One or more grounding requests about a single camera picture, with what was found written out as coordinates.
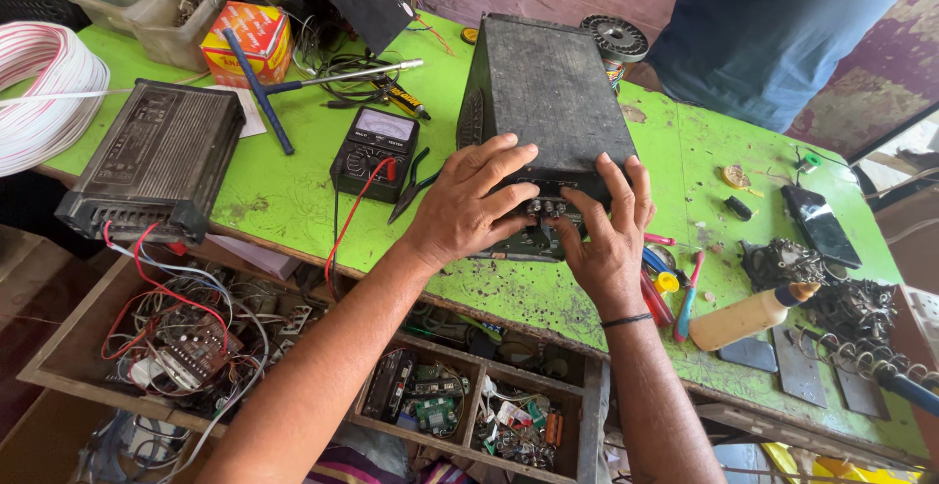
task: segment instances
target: black phone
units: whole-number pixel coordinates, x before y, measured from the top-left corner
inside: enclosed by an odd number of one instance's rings
[[[717,349],[717,357],[724,361],[767,372],[776,372],[780,369],[776,364],[773,345],[766,341],[760,341],[755,337],[744,337],[735,343]]]
[[[810,247],[818,250],[826,259],[847,268],[856,270],[861,267],[861,257],[857,255],[825,197],[794,185],[783,187],[782,196],[789,202],[789,211],[798,221],[799,229]]]

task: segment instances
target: finger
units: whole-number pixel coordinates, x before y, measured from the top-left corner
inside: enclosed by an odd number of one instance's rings
[[[613,163],[613,160],[609,159],[608,154],[603,153],[597,156],[595,163],[596,170],[600,173],[600,176],[603,176],[606,188],[612,197],[609,203],[609,210],[612,213],[610,223],[614,229],[620,233],[625,233],[629,225],[636,222],[633,214],[636,197],[633,195],[632,189],[629,188],[629,183],[626,181],[623,171]]]
[[[466,181],[469,191],[476,198],[488,195],[503,178],[530,163],[537,155],[538,147],[534,143],[496,154],[489,159],[486,166]]]
[[[508,151],[518,144],[518,136],[513,133],[503,133],[490,137],[478,149],[469,153],[456,167],[454,181],[462,183],[480,171],[493,157]]]
[[[574,207],[581,212],[584,225],[587,226],[587,232],[594,240],[598,240],[613,230],[613,226],[609,224],[609,219],[606,218],[606,210],[603,209],[600,202],[570,187],[562,187],[560,195],[574,204]]]
[[[447,161],[443,163],[443,168],[440,170],[440,176],[452,179],[452,177],[456,174],[457,168],[463,162],[463,159],[473,151],[477,150],[479,147],[479,145],[467,145],[459,151],[450,154],[450,156],[447,157]]]
[[[651,224],[652,218],[655,217],[655,213],[657,213],[657,212],[658,212],[658,208],[655,207],[655,202],[651,202],[651,207],[649,208],[649,216],[646,217],[645,225],[642,226],[642,232],[643,232],[643,233],[644,233],[645,230],[649,227],[649,224]]]
[[[651,201],[651,184],[649,183],[649,171],[642,166],[640,159],[636,156],[626,158],[626,174],[633,180],[632,192],[635,195],[635,209],[633,219],[636,227],[645,229],[654,216],[655,204]]]
[[[492,246],[496,242],[503,241],[518,233],[525,226],[528,226],[530,222],[531,220],[527,216],[520,214],[499,218],[493,222],[491,226],[489,226],[487,247]]]
[[[490,218],[499,218],[518,207],[525,200],[537,198],[541,189],[534,183],[513,183],[483,198],[483,211]]]
[[[564,247],[567,253],[567,265],[576,268],[581,265],[583,255],[583,243],[581,242],[581,232],[578,231],[571,219],[566,216],[560,218],[546,218],[548,226],[554,227],[560,237],[560,245]]]

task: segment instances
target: red screwdriver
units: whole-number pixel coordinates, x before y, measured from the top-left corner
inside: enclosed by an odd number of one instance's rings
[[[670,239],[668,237],[663,237],[662,235],[653,235],[651,233],[645,233],[643,235],[643,240],[651,243],[661,243],[662,245],[683,245],[684,247],[690,247],[692,249],[701,249],[697,245],[690,245],[687,243],[676,242],[675,239]]]

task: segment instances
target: orange box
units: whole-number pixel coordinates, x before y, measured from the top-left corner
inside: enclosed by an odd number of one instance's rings
[[[244,71],[228,46],[222,30],[235,32],[245,57],[263,85],[284,82],[290,66],[290,21],[277,8],[244,2],[226,2],[222,14],[202,41],[202,54],[215,82],[229,87],[250,88]]]

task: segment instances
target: green table surface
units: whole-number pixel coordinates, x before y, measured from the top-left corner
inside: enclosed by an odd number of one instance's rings
[[[461,26],[430,14],[424,18],[447,40],[455,57],[447,55],[427,31],[405,31],[389,48],[407,58],[425,60],[424,67],[408,70],[400,79],[433,117],[421,124],[418,150],[431,149],[422,163],[421,178],[436,171],[454,150],[453,131],[473,52],[459,37]],[[150,62],[135,41],[98,27],[89,27],[80,36],[110,66],[111,88],[132,87],[136,78],[172,82],[192,76],[188,71]],[[397,56],[386,52],[383,57]],[[296,78],[299,73],[291,68],[288,80]],[[212,81],[209,77],[195,84],[205,86]],[[21,83],[9,89],[5,96],[22,92],[24,86]],[[126,99],[125,93],[106,97],[85,135],[45,165],[80,174]],[[327,99],[319,88],[271,97],[297,151],[286,156],[269,130],[241,139],[212,212],[215,223],[303,254],[320,258],[328,254],[333,245],[334,201],[328,171],[356,110],[321,107],[319,104]],[[780,236],[801,242],[797,227],[784,212],[780,193],[783,177],[795,177],[794,146],[798,142],[715,112],[677,104],[662,94],[628,83],[622,83],[619,99],[640,158],[651,173],[658,214],[649,230],[679,242],[712,248],[701,270],[693,314],[743,299],[750,290],[740,266],[741,239],[766,243]],[[398,111],[395,106],[385,109]],[[837,154],[820,152],[840,159]],[[742,166],[753,188],[762,191],[765,198],[726,185],[719,170],[729,165]],[[779,176],[766,176],[770,171]],[[897,267],[851,172],[824,161],[820,169],[803,176],[801,182],[827,197],[861,256],[864,266],[852,271],[851,276],[900,282]],[[722,202],[731,195],[756,212],[751,221],[742,222],[725,208]],[[340,222],[353,201],[354,197],[340,196]],[[416,209],[410,207],[387,226],[392,206],[364,200],[343,240],[339,263],[360,272],[370,270],[404,232]],[[691,250],[679,249],[675,256],[679,266],[690,273]],[[524,323],[541,334],[556,333],[568,342],[606,350],[590,299],[562,263],[463,260],[441,270],[426,291],[482,310],[494,322]],[[706,302],[706,292],[712,293],[716,301]],[[680,292],[669,296],[676,312],[681,297]],[[804,321],[803,310],[793,309],[788,323],[799,321]],[[713,353],[698,350],[690,339],[678,344],[670,329],[662,335],[675,370],[687,382],[863,441],[917,457],[929,456],[910,406],[892,394],[886,393],[890,421],[850,412],[843,408],[834,372],[822,367],[828,404],[822,409],[782,393],[774,374],[721,361]]]

